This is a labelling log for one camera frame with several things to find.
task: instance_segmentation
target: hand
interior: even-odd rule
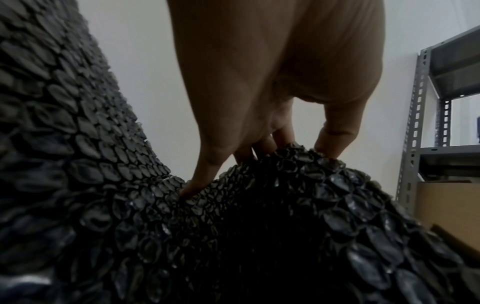
[[[383,6],[379,0],[358,7],[357,1],[336,2],[168,2],[178,63],[200,134],[198,163],[181,196],[206,187],[232,154],[242,163],[255,159],[253,151],[261,158],[293,142],[293,97],[325,104],[326,123],[315,149],[337,158],[355,139],[382,70]],[[342,6],[364,10],[370,21],[351,25],[351,15],[334,10]],[[354,30],[325,24],[327,13]],[[379,30],[363,34],[370,23],[378,23]],[[358,34],[345,42],[346,32]],[[372,51],[352,56],[359,45]]]

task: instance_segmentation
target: shelf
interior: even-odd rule
[[[480,145],[421,148],[422,176],[480,177]]]
[[[480,94],[480,26],[431,48],[430,79],[440,100]]]

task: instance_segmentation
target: textured surface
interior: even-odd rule
[[[1,303],[480,302],[480,271],[303,147],[179,202],[76,3],[1,0],[0,39]]]

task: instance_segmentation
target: shelving unit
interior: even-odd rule
[[[421,148],[429,80],[438,96],[435,147]],[[475,94],[480,94],[480,26],[420,52],[396,192],[410,214],[419,181],[480,177],[480,146],[450,146],[452,102]]]

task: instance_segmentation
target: cardboard box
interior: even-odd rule
[[[450,246],[464,251],[454,245],[463,244],[480,256],[480,184],[418,183],[415,217],[429,228],[437,226],[447,238],[456,238],[445,240]]]

